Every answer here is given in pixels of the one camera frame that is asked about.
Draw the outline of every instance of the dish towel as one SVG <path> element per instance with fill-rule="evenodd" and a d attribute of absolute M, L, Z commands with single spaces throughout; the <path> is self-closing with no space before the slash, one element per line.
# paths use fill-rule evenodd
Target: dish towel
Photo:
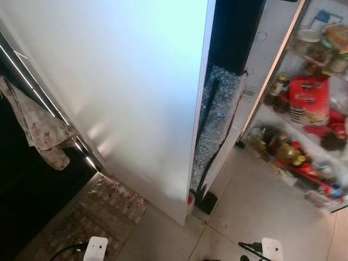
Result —
<path fill-rule="evenodd" d="M 70 160 L 62 148 L 75 146 L 77 131 L 0 77 L 0 92 L 7 98 L 29 147 L 34 146 L 45 162 L 56 170 L 68 166 Z"/>

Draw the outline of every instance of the food package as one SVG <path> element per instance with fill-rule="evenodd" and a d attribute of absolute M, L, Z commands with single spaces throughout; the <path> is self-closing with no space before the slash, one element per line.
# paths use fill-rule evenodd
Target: food package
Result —
<path fill-rule="evenodd" d="M 343 24 L 336 24 L 325 28 L 325 35 L 338 49 L 339 54 L 348 53 L 348 27 Z"/>
<path fill-rule="evenodd" d="M 330 115 L 328 78 L 296 76 L 290 81 L 291 120 L 311 126 L 325 126 Z"/>

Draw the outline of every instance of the tile floor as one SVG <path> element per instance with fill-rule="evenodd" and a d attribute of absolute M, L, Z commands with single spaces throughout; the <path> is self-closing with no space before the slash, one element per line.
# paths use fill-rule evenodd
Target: tile floor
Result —
<path fill-rule="evenodd" d="M 234 149 L 211 191 L 211 216 L 195 209 L 180 226 L 149 207 L 117 261 L 239 261 L 239 241 L 282 242 L 285 261 L 347 261 L 348 210 L 315 210 L 248 150 Z"/>

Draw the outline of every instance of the white wall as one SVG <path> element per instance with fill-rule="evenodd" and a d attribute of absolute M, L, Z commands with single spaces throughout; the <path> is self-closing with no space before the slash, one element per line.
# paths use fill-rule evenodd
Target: white wall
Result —
<path fill-rule="evenodd" d="M 180 223 L 214 2 L 0 2 L 13 46 L 106 169 Z"/>

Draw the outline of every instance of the red package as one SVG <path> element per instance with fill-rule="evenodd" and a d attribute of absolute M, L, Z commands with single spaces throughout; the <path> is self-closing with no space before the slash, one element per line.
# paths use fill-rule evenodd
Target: red package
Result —
<path fill-rule="evenodd" d="M 290 82 L 291 120 L 304 125 L 325 126 L 330 114 L 326 76 L 296 76 Z"/>

